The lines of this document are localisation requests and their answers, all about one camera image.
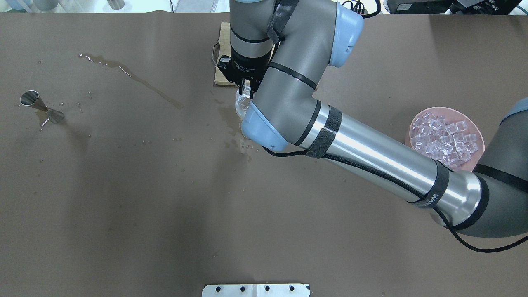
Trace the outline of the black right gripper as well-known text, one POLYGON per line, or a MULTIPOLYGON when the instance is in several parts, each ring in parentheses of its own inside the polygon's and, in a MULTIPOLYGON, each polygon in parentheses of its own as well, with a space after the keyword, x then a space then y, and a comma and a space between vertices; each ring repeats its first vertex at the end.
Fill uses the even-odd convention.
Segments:
POLYGON ((238 87, 237 96, 244 95, 245 81, 249 81, 250 100, 254 99, 268 66, 269 53, 261 57, 246 57, 240 53, 232 53, 230 56, 221 56, 217 62, 217 67, 227 81, 238 87))

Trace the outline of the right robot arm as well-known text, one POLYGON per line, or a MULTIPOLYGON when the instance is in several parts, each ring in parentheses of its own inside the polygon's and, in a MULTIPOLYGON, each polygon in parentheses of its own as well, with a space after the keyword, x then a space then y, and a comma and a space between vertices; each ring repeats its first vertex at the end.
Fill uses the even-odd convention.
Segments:
POLYGON ((473 171, 438 160, 313 98, 328 66, 342 66, 364 18, 331 0, 230 1, 231 56, 218 67, 252 102, 241 129, 265 149, 341 163, 408 204, 473 237, 527 233, 527 99, 518 101, 473 171))

